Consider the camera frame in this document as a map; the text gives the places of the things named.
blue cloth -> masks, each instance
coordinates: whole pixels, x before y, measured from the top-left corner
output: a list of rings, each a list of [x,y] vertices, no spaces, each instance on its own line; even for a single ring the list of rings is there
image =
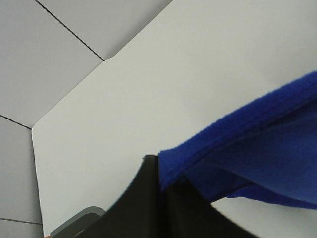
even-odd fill
[[[317,71],[158,156],[163,191],[186,176],[209,202],[247,197],[317,209]]]

black plastic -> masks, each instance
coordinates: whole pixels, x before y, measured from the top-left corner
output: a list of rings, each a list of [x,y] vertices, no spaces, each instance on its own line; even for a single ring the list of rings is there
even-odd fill
[[[76,238],[255,238],[183,179],[159,192],[158,158],[146,156],[121,198]]]

blue towel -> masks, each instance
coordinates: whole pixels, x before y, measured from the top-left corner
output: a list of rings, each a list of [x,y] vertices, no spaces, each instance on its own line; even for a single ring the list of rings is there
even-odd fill
[[[209,202],[246,197],[317,209],[317,71],[158,157],[162,191],[186,176]]]

